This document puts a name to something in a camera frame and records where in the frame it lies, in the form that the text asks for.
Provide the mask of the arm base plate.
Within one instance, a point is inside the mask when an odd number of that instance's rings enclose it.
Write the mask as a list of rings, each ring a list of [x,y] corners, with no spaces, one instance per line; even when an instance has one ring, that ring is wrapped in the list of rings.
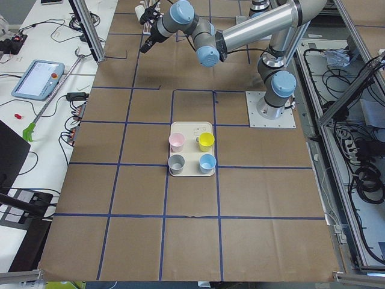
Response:
[[[271,108],[265,102],[265,92],[246,91],[245,96],[251,128],[296,128],[292,109],[285,109],[289,101],[282,108]]]

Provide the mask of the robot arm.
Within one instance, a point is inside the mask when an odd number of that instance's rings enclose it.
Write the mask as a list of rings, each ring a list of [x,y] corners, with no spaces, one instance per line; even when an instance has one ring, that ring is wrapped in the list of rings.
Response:
[[[199,16],[189,1],[174,1],[165,13],[157,11],[155,4],[147,8],[140,5],[135,9],[139,23],[150,24],[150,36],[140,51],[145,54],[154,44],[182,32],[199,63],[212,67],[268,37],[257,64],[266,91],[256,109],[263,118],[275,120],[282,116],[297,86],[285,67],[306,27],[325,5],[326,1],[282,1],[276,8],[269,8],[269,1],[253,1],[245,21],[222,31]]]
[[[249,16],[258,13],[264,13],[273,8],[270,0],[251,0],[249,7]]]

